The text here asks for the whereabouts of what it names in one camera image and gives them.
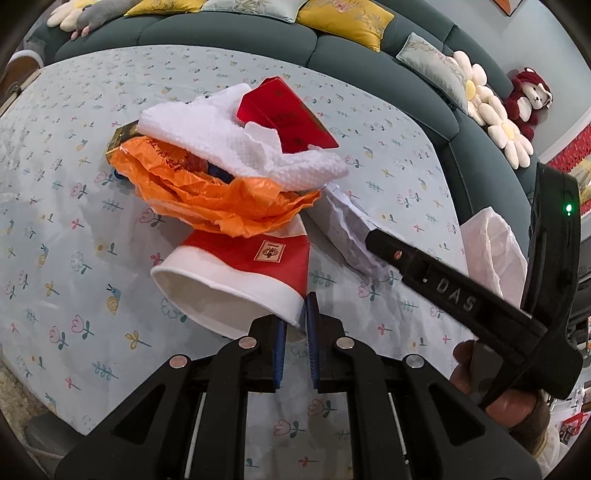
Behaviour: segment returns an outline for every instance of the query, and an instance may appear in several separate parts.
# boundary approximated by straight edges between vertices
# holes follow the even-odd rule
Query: white plastic bag
[[[527,261],[505,219],[491,207],[460,227],[468,276],[519,308]]]

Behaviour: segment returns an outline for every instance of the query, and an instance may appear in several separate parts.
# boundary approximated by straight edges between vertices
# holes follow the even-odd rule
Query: plush toy
[[[509,120],[501,100],[486,86],[486,72],[482,66],[477,63],[472,65],[468,55],[462,51],[454,52],[449,58],[459,65],[467,78],[468,116],[486,128],[488,136],[503,151],[511,167],[529,167],[534,147],[521,135],[517,125]]]
[[[101,27],[109,20],[122,17],[135,7],[141,0],[101,0],[100,2],[83,8],[76,21],[76,28],[72,40],[78,35],[87,36],[93,30]]]
[[[57,7],[47,19],[48,27],[60,26],[64,32],[72,32],[76,29],[76,21],[86,5],[92,5],[99,0],[70,0],[68,3]]]
[[[509,119],[519,127],[529,141],[534,138],[532,127],[538,124],[538,115],[534,110],[550,108],[552,93],[550,88],[535,70],[526,68],[511,80],[513,92],[505,101]]]

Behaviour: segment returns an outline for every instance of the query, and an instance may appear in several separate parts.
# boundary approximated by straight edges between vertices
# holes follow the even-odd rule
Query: red box
[[[337,148],[339,144],[300,98],[280,77],[272,77],[248,92],[238,107],[236,118],[275,128],[283,153],[299,153],[308,145]]]

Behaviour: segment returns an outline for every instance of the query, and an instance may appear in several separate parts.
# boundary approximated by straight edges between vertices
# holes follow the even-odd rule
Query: green sofa
[[[527,256],[535,165],[514,171],[486,132],[395,56],[411,32],[443,53],[465,51],[481,64],[490,87],[502,99],[512,83],[494,60],[458,26],[424,0],[381,0],[395,14],[375,53],[357,43],[299,24],[225,12],[118,18],[86,38],[42,25],[33,41],[44,48],[47,64],[108,48],[184,44],[242,50],[302,65],[359,87],[397,106],[431,139],[446,175],[460,223],[492,206],[509,223]]]

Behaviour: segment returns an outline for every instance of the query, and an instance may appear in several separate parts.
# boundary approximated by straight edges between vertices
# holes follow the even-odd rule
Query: red and white paper cup
[[[151,275],[191,320],[239,338],[254,319],[270,313],[300,326],[309,256],[296,215],[286,226],[250,238],[195,230]]]

